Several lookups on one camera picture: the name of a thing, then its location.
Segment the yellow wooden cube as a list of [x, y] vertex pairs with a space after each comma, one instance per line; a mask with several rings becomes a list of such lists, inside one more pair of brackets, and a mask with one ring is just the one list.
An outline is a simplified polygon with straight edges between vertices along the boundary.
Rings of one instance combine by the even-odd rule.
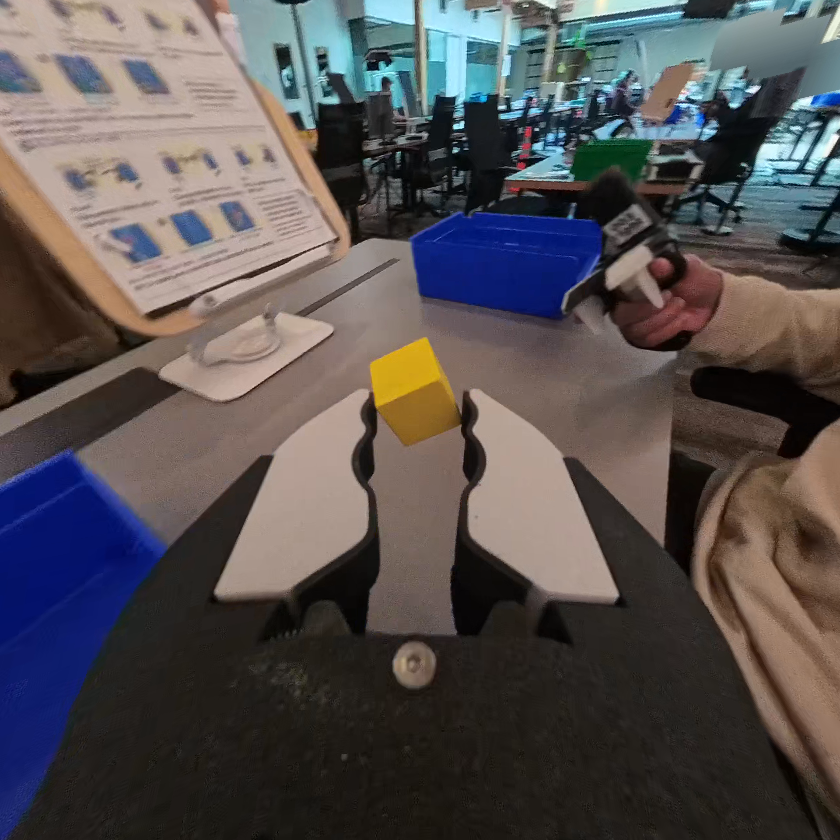
[[404, 446], [461, 425], [453, 389], [427, 338], [370, 363], [374, 405]]

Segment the green plastic crate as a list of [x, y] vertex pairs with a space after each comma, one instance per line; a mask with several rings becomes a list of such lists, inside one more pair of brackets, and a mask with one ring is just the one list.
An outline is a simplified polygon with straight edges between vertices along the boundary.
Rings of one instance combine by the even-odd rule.
[[638, 182], [655, 142], [633, 138], [592, 140], [576, 148], [570, 174], [577, 182], [593, 182], [617, 167], [631, 182]]

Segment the long wooden workshop table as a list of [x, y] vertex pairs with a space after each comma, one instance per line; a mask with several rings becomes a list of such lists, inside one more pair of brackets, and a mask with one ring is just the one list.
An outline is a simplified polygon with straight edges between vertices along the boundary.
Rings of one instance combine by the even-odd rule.
[[[658, 173], [657, 166], [650, 167], [646, 164], [643, 167], [640, 177], [634, 182], [634, 189], [640, 195], [677, 196], [694, 182], [694, 170], [691, 170], [686, 178], [679, 180], [651, 179], [648, 177], [648, 170], [655, 174]], [[509, 175], [504, 181], [501, 193], [502, 195], [521, 192], [570, 195], [586, 192], [590, 186], [590, 181], [574, 178], [571, 170], [564, 166], [562, 154], [557, 153], [537, 164]]]

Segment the cardboard panel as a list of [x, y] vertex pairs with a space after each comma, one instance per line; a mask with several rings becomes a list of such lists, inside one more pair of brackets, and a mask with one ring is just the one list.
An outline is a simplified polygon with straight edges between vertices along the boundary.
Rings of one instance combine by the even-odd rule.
[[643, 123], [653, 125], [665, 123], [694, 73], [695, 63], [692, 61], [684, 61], [665, 68], [638, 110]]

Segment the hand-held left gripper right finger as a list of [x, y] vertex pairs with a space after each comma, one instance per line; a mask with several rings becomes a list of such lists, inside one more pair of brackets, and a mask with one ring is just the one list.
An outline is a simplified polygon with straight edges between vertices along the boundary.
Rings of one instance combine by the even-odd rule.
[[475, 607], [619, 603], [562, 452], [477, 388], [464, 392], [462, 420], [467, 485], [458, 508], [455, 592]]

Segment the cardboard box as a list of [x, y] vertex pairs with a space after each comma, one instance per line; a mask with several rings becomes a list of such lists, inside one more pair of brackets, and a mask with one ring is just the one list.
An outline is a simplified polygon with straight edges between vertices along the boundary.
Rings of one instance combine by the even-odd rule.
[[687, 184], [696, 182], [705, 162], [693, 152], [681, 154], [655, 154], [648, 158], [648, 183]]

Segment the blue plastic bin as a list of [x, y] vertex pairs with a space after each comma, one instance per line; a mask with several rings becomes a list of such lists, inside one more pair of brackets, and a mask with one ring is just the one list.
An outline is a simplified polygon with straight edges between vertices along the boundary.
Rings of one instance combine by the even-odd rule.
[[592, 220], [495, 213], [447, 217], [410, 241], [421, 297], [541, 319], [602, 255]]
[[69, 450], [1, 489], [1, 838], [24, 817], [81, 687], [165, 543]]

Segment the printed instruction sheet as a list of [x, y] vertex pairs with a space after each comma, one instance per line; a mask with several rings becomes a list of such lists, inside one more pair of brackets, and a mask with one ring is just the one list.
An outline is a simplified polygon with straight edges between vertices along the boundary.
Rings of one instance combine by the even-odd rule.
[[2, 146], [144, 316], [337, 235], [197, 2], [2, 2]]

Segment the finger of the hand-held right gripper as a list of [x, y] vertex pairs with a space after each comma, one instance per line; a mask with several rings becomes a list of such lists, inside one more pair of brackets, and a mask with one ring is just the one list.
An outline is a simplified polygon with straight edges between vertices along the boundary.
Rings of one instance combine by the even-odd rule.
[[575, 308], [574, 316], [593, 334], [601, 334], [606, 328], [613, 301], [609, 296], [589, 296]]
[[646, 290], [652, 282], [648, 272], [651, 262], [651, 251], [626, 251], [599, 265], [564, 294], [562, 314], [568, 316], [591, 297], [604, 299], [619, 290], [626, 294], [638, 290], [651, 301], [652, 293]]

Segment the person's black pants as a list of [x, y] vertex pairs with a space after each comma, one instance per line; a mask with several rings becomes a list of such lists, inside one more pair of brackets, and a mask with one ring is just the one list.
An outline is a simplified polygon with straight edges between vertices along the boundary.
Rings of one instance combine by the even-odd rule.
[[695, 526], [703, 492], [716, 469], [673, 450], [668, 461], [665, 551], [690, 576]]

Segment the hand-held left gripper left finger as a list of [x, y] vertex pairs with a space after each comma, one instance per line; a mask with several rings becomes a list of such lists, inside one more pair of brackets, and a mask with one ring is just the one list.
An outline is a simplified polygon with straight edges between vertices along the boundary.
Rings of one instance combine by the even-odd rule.
[[371, 543], [375, 434], [373, 395], [357, 390], [275, 450], [215, 585], [216, 601], [301, 598]]

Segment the person's right forearm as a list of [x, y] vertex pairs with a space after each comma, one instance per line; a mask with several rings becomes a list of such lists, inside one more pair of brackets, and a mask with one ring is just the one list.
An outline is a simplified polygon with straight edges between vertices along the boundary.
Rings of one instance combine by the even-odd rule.
[[721, 295], [689, 351], [704, 364], [789, 377], [839, 401], [839, 290], [793, 290], [758, 276], [722, 274]]

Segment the white and wooden book stand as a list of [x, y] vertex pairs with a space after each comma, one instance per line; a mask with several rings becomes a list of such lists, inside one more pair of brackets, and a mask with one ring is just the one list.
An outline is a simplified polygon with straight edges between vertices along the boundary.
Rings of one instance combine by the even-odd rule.
[[223, 403], [248, 393], [332, 334], [333, 327], [327, 323], [284, 312], [285, 305], [278, 301], [272, 288], [344, 257], [350, 248], [350, 232], [285, 109], [265, 84], [248, 74], [222, 37], [216, 16], [207, 14], [197, 3], [244, 71], [337, 239], [325, 249], [309, 251], [258, 275], [230, 281], [179, 308], [155, 317], [144, 316], [134, 309], [1, 143], [2, 201], [59, 263], [72, 286], [120, 333], [151, 338], [191, 333], [183, 355], [164, 366], [161, 378]]

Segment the person's right hand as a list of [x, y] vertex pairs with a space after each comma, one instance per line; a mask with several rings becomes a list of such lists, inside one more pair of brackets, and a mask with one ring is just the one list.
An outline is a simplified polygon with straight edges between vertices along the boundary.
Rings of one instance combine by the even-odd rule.
[[649, 301], [620, 301], [612, 321], [625, 341], [643, 350], [656, 350], [682, 333], [703, 330], [715, 314], [722, 294], [722, 273], [699, 257], [685, 257], [686, 272], [664, 291], [664, 305]]

